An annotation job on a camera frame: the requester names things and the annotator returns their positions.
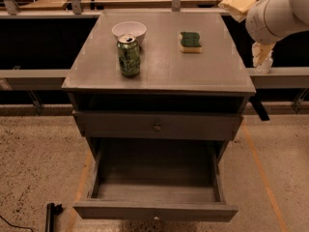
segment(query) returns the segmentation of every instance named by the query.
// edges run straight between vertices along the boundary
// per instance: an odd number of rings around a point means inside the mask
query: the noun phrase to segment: floor
[[[0,106],[0,215],[44,231],[46,205],[62,204],[55,231],[64,232],[304,232],[309,231],[309,115],[246,115],[219,164],[228,223],[82,220],[72,208],[90,188],[93,159],[69,106]],[[0,231],[11,228],[0,219]]]

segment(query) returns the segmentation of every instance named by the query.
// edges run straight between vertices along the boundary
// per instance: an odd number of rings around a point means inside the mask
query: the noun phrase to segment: green soda can
[[[135,36],[125,34],[118,38],[118,60],[122,75],[131,77],[139,74],[139,45]]]

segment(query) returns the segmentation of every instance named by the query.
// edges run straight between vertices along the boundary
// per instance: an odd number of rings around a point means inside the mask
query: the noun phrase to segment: drawer knob
[[[154,131],[161,131],[162,130],[162,126],[160,123],[155,123],[154,125]]]

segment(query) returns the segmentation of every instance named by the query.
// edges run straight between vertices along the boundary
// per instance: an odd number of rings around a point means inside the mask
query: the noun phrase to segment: drawer
[[[214,150],[205,141],[102,139],[82,218],[230,221]]]
[[[73,116],[86,137],[233,140],[239,115],[152,112],[81,112]]]

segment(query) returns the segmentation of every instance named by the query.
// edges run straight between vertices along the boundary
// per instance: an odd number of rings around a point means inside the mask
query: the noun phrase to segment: black cable
[[[29,230],[31,230],[32,232],[34,232],[32,228],[21,227],[21,226],[16,226],[16,225],[10,224],[10,223],[9,223],[8,221],[6,221],[1,215],[0,215],[0,218],[3,219],[5,222],[7,222],[7,223],[10,225],[10,227],[13,227],[13,228],[21,228],[21,229],[29,229]]]

